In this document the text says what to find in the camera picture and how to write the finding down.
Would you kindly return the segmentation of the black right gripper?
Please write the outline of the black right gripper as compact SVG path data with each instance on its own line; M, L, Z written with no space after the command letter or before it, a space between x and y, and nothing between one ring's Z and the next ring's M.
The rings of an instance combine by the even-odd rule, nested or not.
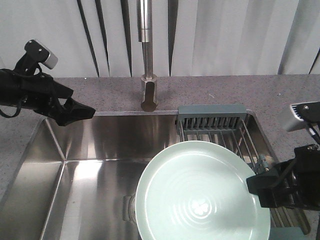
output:
M246 179L248 191L263 208L320 210L320 146L294 149L294 158Z

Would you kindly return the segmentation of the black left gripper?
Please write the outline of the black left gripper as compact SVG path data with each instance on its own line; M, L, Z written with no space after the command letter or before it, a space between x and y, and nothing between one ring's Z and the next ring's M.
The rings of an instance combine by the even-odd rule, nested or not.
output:
M0 70L0 104L15 107L19 115L21 109L49 116L59 126L67 126L77 121L91 119L96 110L71 98L73 90L56 82L49 74L39 72L35 75L23 75L14 70ZM59 99L66 99L63 105Z

